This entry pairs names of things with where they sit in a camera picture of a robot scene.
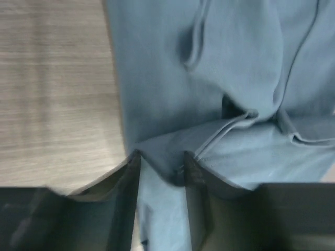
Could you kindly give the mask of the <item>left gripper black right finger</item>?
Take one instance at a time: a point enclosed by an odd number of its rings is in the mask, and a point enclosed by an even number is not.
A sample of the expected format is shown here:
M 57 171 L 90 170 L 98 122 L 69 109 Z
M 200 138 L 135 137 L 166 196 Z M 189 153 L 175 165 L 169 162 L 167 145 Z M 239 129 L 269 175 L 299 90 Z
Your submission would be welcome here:
M 184 154 L 192 250 L 334 250 L 334 184 L 233 186 Z

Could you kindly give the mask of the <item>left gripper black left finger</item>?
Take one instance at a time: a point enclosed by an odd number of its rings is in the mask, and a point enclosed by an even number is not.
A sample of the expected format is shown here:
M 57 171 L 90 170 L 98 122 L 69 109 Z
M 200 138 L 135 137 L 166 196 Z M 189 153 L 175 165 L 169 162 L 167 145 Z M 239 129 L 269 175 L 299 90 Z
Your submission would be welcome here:
M 141 155 L 74 195 L 1 188 L 1 250 L 130 250 Z

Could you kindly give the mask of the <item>grey-blue t-shirt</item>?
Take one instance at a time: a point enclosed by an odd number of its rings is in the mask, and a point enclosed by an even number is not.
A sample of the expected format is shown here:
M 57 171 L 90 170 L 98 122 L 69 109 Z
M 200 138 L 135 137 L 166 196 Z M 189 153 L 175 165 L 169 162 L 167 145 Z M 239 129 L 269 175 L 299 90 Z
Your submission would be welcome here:
M 229 183 L 334 164 L 334 1 L 107 1 L 140 239 L 190 250 L 184 152 Z

